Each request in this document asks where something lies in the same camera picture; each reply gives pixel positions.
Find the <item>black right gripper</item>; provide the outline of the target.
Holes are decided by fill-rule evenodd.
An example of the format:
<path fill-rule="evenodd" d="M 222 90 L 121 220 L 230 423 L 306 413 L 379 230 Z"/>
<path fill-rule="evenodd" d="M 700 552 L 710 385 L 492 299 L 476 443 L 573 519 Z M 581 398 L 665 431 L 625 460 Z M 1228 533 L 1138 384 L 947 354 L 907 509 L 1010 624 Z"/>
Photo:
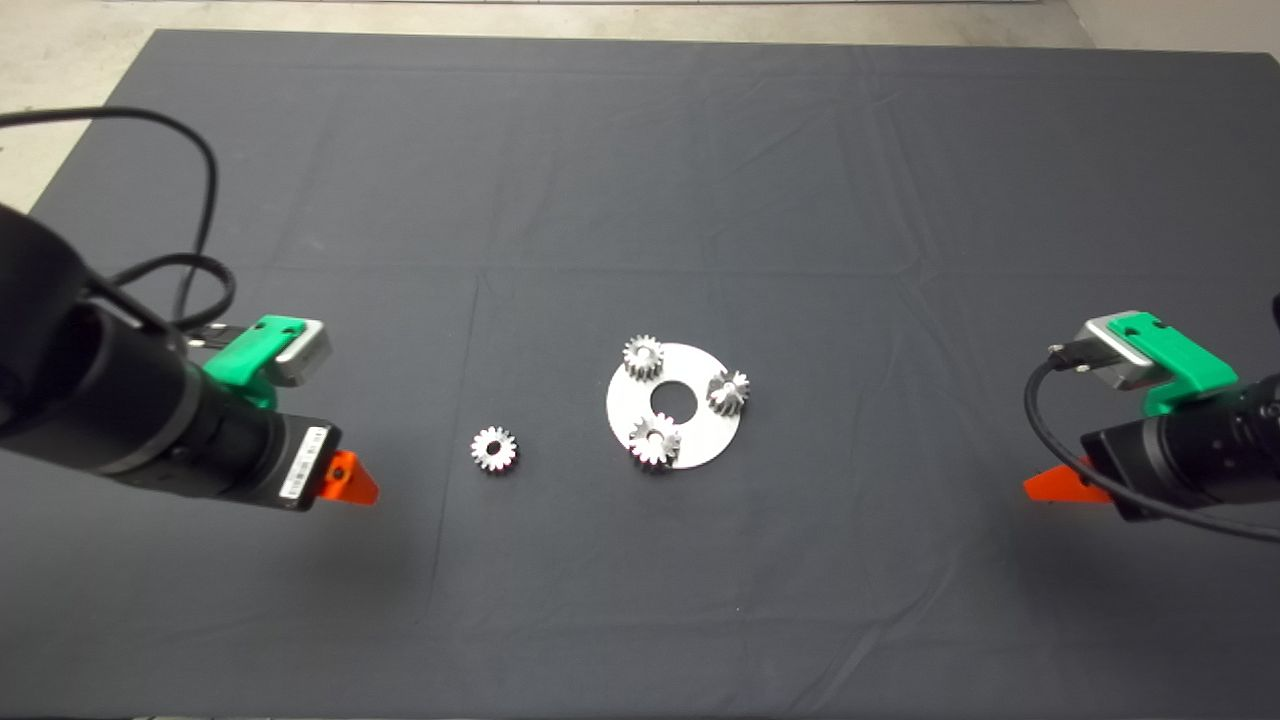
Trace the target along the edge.
<path fill-rule="evenodd" d="M 1253 401 L 1220 393 L 1080 437 L 1094 470 L 1183 510 L 1253 502 Z M 1041 503 L 1111 503 L 1110 493 L 1059 464 L 1023 482 Z"/>

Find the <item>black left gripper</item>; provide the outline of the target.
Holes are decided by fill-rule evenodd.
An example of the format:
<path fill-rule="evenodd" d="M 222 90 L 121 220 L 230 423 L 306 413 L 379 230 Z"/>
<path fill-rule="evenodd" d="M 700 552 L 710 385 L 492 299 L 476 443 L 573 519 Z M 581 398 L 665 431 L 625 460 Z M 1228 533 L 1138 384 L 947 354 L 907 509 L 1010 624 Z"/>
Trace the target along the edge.
<path fill-rule="evenodd" d="M 206 373 L 192 374 L 200 380 L 189 425 L 192 498 L 305 512 L 325 473 L 325 500 L 378 502 L 380 488 L 358 455 L 338 450 L 343 432 L 334 421 L 257 407 Z"/>

